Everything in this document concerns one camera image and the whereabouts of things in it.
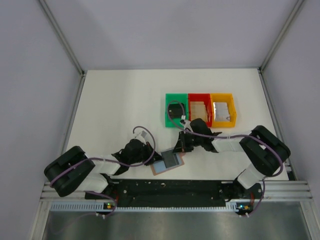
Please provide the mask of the green plastic bin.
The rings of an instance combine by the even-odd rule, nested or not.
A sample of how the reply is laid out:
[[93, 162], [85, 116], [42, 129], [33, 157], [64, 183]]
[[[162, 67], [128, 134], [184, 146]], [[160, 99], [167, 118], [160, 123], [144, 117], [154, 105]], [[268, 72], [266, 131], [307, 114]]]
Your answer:
[[189, 120], [189, 98], [187, 93], [166, 93], [165, 94], [165, 126], [167, 128], [174, 128], [175, 125], [170, 121], [169, 117], [180, 127], [183, 110], [179, 105], [180, 102], [184, 109], [185, 119]]

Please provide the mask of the black credit card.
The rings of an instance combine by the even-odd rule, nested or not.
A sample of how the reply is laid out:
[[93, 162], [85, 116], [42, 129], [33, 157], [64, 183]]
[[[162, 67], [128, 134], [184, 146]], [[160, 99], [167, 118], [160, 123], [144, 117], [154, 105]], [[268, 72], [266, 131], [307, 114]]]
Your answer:
[[164, 165], [167, 169], [173, 168], [180, 164], [177, 155], [173, 153], [173, 150], [171, 149], [163, 151], [161, 153], [161, 156], [163, 158]]

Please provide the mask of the yellow plastic bin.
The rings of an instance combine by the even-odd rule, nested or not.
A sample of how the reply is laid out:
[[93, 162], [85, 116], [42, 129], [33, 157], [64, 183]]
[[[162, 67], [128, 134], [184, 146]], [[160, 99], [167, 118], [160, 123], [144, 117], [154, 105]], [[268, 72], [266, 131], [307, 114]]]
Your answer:
[[237, 112], [231, 93], [211, 93], [212, 128], [234, 128]]

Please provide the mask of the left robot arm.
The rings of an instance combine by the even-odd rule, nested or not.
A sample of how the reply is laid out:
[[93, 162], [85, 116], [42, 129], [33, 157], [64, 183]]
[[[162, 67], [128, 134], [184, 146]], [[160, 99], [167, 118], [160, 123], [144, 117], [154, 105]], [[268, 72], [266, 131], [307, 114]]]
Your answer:
[[119, 176], [130, 168], [150, 166], [163, 159], [156, 152], [155, 138], [147, 128], [136, 126], [132, 132], [134, 138], [107, 156], [89, 157], [80, 146], [71, 147], [44, 169], [49, 186], [60, 197], [82, 191], [109, 198], [114, 187], [107, 176]]

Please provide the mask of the brown leather card holder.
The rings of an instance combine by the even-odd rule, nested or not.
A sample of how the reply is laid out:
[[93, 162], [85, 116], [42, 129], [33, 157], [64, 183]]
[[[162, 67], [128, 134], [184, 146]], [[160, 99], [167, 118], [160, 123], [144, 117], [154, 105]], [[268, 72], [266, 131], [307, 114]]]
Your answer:
[[173, 153], [173, 149], [168, 149], [160, 153], [162, 160], [153, 163], [150, 168], [154, 176], [163, 174], [167, 171], [183, 166], [184, 153]]

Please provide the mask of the red plastic bin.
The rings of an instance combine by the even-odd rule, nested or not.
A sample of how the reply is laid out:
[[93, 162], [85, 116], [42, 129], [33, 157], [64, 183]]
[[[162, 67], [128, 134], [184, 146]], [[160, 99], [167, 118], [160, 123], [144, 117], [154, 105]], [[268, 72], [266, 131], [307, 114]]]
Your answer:
[[213, 106], [209, 93], [189, 93], [189, 120], [202, 119], [208, 127], [213, 122]]

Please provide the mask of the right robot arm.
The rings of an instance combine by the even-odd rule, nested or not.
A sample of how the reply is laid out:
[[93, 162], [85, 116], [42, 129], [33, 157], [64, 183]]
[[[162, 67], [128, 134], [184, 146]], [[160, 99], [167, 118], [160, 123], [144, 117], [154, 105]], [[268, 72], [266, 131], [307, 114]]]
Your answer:
[[178, 140], [173, 148], [176, 153], [190, 153], [195, 147], [207, 152], [245, 153], [250, 165], [234, 180], [233, 192], [245, 198], [257, 182], [278, 176], [284, 169], [284, 162], [290, 157], [290, 149], [263, 125], [256, 126], [248, 134], [224, 135], [213, 132], [201, 119], [181, 120]]

